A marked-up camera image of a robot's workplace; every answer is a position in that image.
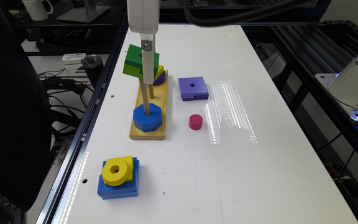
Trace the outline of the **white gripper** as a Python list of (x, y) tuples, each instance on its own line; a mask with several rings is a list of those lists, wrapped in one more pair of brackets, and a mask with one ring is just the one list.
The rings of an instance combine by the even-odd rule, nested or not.
[(145, 84), (154, 82), (154, 37), (158, 32), (161, 0), (127, 0), (129, 28), (140, 33)]

